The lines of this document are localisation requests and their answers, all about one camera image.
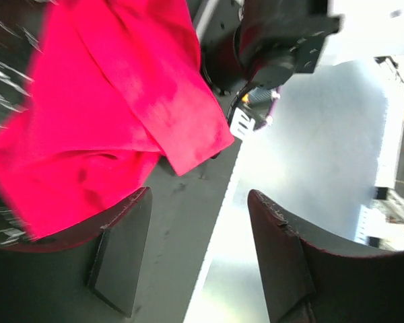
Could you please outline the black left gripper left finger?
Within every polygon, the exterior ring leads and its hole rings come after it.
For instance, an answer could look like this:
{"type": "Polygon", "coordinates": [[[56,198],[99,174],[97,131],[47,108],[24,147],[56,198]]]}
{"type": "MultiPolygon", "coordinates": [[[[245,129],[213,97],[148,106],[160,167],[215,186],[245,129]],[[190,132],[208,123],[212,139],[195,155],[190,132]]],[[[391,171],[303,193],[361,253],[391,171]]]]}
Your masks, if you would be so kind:
{"type": "Polygon", "coordinates": [[[152,211],[143,187],[39,240],[0,199],[0,322],[125,322],[133,312],[152,211]]]}

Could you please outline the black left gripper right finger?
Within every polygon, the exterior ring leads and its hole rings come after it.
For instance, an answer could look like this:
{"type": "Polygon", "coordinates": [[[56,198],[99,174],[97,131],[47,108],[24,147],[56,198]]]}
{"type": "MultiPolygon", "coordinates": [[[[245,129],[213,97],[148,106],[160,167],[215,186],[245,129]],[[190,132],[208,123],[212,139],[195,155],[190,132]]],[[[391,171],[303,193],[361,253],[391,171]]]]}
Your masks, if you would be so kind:
{"type": "Polygon", "coordinates": [[[404,251],[342,238],[248,194],[271,322],[404,322],[404,251]]]}

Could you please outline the magenta pink t shirt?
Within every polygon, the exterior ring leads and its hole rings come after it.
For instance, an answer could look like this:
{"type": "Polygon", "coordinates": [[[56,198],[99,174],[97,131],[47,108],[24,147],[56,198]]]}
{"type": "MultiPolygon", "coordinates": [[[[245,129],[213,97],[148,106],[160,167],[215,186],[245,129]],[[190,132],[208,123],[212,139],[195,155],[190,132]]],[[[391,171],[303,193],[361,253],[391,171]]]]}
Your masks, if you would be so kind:
{"type": "Polygon", "coordinates": [[[0,1],[0,197],[39,240],[234,142],[186,1],[0,1]]]}

